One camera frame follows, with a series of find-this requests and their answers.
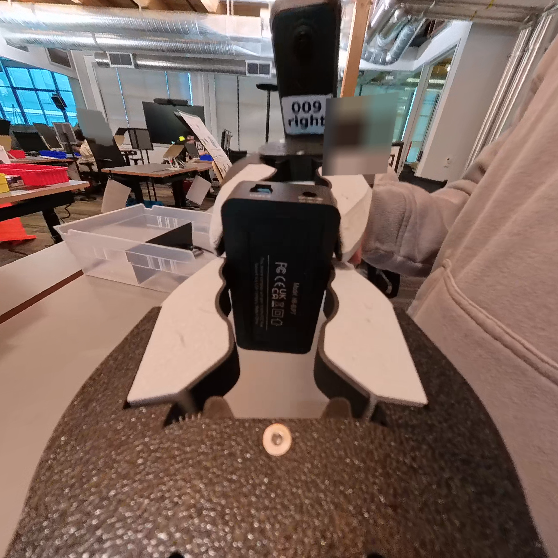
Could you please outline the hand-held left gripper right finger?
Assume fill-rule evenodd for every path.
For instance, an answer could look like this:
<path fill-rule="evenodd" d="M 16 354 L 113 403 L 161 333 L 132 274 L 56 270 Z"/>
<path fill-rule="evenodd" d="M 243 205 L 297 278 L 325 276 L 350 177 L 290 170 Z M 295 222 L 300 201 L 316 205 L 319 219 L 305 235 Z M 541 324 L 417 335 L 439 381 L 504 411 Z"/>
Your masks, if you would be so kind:
<path fill-rule="evenodd" d="M 334 266 L 317 337 L 315 383 L 347 401 L 352 417 L 378 403 L 422 408 L 427 395 L 392 303 L 353 266 Z"/>

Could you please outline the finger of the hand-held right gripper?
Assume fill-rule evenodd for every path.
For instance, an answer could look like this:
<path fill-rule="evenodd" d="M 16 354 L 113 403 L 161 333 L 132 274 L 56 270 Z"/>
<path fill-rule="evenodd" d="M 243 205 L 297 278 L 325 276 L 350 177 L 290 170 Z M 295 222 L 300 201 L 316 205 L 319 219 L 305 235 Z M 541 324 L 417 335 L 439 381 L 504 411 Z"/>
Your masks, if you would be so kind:
<path fill-rule="evenodd" d="M 268 181 L 277 172 L 272 166 L 262 163 L 248 164 L 246 161 L 247 159 L 241 160 L 229 169 L 230 171 L 234 171 L 234 174 L 221 185 L 213 205 L 209 228 L 209 243 L 215 255 L 221 255 L 224 252 L 224 248 L 222 247 L 223 223 L 221 218 L 221 209 L 224 202 L 231 196 L 233 190 L 239 183 L 243 181 Z"/>
<path fill-rule="evenodd" d="M 372 187 L 361 174 L 326 176 L 319 167 L 318 176 L 330 186 L 336 202 L 340 214 L 337 259 L 347 263 L 361 248 L 371 208 Z"/>

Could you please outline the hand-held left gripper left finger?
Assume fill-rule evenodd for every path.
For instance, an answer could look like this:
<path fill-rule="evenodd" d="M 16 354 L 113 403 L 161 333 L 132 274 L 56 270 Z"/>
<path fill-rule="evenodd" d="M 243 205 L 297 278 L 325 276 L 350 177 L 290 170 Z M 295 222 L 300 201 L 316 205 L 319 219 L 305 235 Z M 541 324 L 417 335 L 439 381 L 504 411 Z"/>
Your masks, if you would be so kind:
<path fill-rule="evenodd" d="M 225 264 L 211 260 L 163 302 L 127 395 L 129 406 L 203 408 L 236 384 L 239 359 Z"/>

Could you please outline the black usb hub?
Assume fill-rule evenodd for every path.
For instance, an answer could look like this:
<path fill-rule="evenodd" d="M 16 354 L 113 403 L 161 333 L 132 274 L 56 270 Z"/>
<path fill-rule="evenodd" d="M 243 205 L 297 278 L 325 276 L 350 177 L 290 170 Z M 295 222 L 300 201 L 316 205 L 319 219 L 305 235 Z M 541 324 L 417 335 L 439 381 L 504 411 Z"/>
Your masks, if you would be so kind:
<path fill-rule="evenodd" d="M 221 222 L 237 345 L 310 352 L 339 245 L 331 189 L 242 180 L 223 203 Z"/>

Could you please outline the person's right forearm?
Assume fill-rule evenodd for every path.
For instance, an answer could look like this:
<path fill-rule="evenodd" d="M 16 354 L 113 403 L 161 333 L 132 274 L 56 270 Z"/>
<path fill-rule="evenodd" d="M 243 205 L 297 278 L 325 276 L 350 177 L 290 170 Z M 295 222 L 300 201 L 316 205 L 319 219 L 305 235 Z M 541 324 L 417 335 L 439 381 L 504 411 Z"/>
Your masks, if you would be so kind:
<path fill-rule="evenodd" d="M 457 216 L 483 177 L 470 169 L 435 192 L 397 180 L 393 171 L 376 175 L 362 258 L 378 269 L 410 277 L 430 274 Z"/>

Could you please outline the white sign board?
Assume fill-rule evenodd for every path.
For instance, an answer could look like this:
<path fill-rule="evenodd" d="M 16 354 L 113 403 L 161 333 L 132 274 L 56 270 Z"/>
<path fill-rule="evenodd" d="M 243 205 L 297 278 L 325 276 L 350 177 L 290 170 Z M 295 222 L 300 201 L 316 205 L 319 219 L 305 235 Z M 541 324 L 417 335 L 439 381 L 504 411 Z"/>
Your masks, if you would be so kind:
<path fill-rule="evenodd" d="M 219 171 L 220 177 L 224 178 L 232 163 L 220 143 L 214 138 L 212 133 L 206 128 L 200 117 L 175 110 L 174 115 L 178 120 L 188 126 L 194 135 L 203 145 L 206 152 L 213 158 L 213 163 Z"/>

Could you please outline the black floor lamp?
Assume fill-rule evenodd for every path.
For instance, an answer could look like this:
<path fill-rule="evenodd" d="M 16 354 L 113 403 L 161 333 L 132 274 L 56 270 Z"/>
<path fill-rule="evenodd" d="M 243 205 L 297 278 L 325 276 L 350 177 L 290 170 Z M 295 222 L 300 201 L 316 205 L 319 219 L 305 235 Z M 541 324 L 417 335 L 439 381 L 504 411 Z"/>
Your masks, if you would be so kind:
<path fill-rule="evenodd" d="M 277 84 L 275 83 L 258 83 L 256 85 L 257 89 L 267 94 L 267 105 L 266 105 L 266 132 L 265 132 L 265 143 L 269 143 L 269 128 L 270 128 L 270 116 L 271 116 L 271 94 L 278 92 Z"/>

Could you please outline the wooden desk with black legs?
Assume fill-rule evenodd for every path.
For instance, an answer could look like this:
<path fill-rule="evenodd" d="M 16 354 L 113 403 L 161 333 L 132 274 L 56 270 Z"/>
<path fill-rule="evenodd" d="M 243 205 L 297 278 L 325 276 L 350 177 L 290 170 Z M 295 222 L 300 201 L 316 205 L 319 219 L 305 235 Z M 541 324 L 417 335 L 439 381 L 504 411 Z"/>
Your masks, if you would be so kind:
<path fill-rule="evenodd" d="M 128 185 L 138 204 L 144 202 L 142 183 L 171 185 L 174 197 L 174 207 L 187 208 L 186 196 L 184 191 L 184 180 L 190 175 L 198 175 L 202 172 L 213 170 L 211 162 L 190 162 L 185 167 L 172 167 L 169 164 L 138 164 L 118 167 L 108 167 L 101 170 L 101 173 L 112 180 L 116 180 L 123 185 Z"/>
<path fill-rule="evenodd" d="M 66 206 L 74 201 L 74 193 L 89 186 L 87 181 L 70 180 L 66 183 L 48 185 L 32 190 L 15 190 L 1 193 L 1 222 L 13 218 L 41 213 L 54 243 L 62 242 L 56 227 L 60 220 L 55 212 L 58 207 Z"/>

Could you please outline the clear plastic bin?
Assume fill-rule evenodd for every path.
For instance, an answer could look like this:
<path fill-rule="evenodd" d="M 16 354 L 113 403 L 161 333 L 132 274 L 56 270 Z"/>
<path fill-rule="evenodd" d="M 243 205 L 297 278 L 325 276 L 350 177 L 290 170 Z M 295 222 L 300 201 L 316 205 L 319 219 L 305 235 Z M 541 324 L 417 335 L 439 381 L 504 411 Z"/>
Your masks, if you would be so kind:
<path fill-rule="evenodd" d="M 85 275 L 172 292 L 215 258 L 211 213 L 129 206 L 56 226 Z"/>

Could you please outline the person in beige hoodie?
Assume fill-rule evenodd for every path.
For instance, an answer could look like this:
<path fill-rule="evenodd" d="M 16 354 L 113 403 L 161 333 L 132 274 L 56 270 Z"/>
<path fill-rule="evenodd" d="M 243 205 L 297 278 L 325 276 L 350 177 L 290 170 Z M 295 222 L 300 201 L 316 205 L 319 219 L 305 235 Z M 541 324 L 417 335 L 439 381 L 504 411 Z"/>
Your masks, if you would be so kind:
<path fill-rule="evenodd" d="M 492 416 L 557 557 L 557 38 L 411 307 Z"/>

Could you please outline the orange traffic cone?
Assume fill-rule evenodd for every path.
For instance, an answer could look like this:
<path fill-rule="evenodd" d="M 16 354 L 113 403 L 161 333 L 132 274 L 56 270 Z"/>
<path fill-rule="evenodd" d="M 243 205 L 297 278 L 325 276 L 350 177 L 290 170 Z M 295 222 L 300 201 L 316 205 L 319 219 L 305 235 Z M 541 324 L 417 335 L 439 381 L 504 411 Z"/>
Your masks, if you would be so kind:
<path fill-rule="evenodd" d="M 18 244 L 26 241 L 34 241 L 36 238 L 35 235 L 26 232 L 20 218 L 1 221 L 1 244 Z"/>

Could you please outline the paned window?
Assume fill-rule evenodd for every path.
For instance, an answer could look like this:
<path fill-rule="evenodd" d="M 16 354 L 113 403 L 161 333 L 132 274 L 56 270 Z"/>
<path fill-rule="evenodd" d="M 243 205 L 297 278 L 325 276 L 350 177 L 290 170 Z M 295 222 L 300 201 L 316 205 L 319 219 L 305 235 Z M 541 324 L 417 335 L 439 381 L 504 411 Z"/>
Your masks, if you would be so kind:
<path fill-rule="evenodd" d="M 1 58 L 1 119 L 12 124 L 78 123 L 75 80 Z"/>

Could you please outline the wooden post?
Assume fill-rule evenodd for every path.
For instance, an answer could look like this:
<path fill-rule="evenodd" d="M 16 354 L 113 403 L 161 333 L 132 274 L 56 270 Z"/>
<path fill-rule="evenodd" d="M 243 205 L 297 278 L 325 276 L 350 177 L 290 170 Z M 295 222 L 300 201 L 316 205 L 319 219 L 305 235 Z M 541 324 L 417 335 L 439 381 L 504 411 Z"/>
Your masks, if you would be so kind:
<path fill-rule="evenodd" d="M 348 37 L 346 64 L 340 89 L 340 97 L 354 96 L 359 76 L 359 65 L 368 17 L 371 10 L 371 1 L 355 1 L 352 22 Z"/>

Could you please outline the black wall monitor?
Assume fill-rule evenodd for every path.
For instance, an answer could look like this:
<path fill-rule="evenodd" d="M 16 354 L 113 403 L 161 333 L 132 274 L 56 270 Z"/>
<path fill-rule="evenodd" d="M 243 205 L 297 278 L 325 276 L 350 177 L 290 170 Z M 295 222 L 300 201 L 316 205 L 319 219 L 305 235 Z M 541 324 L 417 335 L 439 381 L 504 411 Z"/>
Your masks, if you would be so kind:
<path fill-rule="evenodd" d="M 143 101 L 144 119 L 149 130 L 152 143 L 172 144 L 177 143 L 180 137 L 193 136 L 192 129 L 179 119 L 175 112 L 182 111 L 189 115 L 199 117 L 205 122 L 203 106 L 171 106 Z"/>

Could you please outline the silver air duct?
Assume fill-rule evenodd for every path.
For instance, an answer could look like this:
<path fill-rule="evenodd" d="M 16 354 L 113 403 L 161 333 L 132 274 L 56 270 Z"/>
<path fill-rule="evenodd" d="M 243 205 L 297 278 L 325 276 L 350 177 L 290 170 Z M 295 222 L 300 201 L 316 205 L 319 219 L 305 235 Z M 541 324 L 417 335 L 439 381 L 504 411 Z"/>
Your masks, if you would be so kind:
<path fill-rule="evenodd" d="M 268 13 L 253 17 L 2 1 L 1 32 L 9 45 L 17 47 L 273 57 Z"/>

